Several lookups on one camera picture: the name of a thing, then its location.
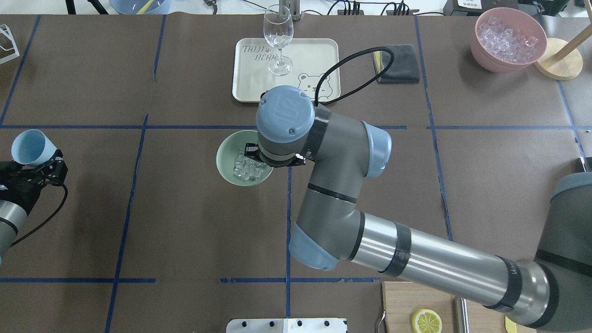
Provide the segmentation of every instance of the white label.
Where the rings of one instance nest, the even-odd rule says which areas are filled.
[[[481,0],[457,0],[458,5],[465,8],[482,9]]]

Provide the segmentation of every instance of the white tray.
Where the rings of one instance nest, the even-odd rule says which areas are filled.
[[[294,68],[288,75],[276,76],[268,68],[272,57],[279,55],[276,49],[263,38],[239,40],[234,52],[232,96],[240,102],[259,102],[261,94],[267,90],[278,85],[292,85],[314,98],[313,88],[316,88],[321,75],[339,61],[337,43],[332,39],[292,39],[282,52],[292,59]],[[329,75],[322,89],[319,101],[339,97],[341,84],[338,69]]]

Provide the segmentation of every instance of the wooden stand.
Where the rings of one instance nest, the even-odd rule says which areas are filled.
[[[584,1],[592,22],[590,0]],[[539,72],[556,80],[571,80],[578,76],[584,66],[582,55],[576,49],[584,40],[592,36],[592,23],[574,37],[569,43],[562,39],[548,38],[545,54],[535,62]]]

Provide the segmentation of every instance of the lemon slice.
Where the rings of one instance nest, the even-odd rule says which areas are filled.
[[[415,333],[440,333],[442,320],[433,310],[419,309],[411,316],[411,327]]]

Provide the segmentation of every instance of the pink bowl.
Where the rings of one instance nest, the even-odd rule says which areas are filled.
[[[501,59],[496,58],[494,55],[492,55],[485,49],[485,47],[483,46],[483,44],[481,44],[479,38],[477,37],[477,30],[479,29],[479,26],[481,26],[481,24],[487,22],[487,20],[492,16],[495,16],[503,20],[504,25],[507,28],[519,29],[520,34],[524,35],[526,38],[534,36],[539,40],[535,46],[536,56],[533,57],[533,59],[530,62],[505,62]],[[492,8],[481,14],[481,16],[479,16],[479,19],[477,19],[477,23],[475,24],[475,29],[473,31],[473,36],[471,39],[471,53],[473,54],[473,57],[475,57],[475,60],[483,68],[494,73],[509,73],[523,69],[531,65],[535,61],[539,60],[539,58],[545,53],[546,48],[547,35],[545,34],[545,30],[543,30],[543,27],[541,27],[540,24],[527,13],[521,12],[518,9],[506,7]]]

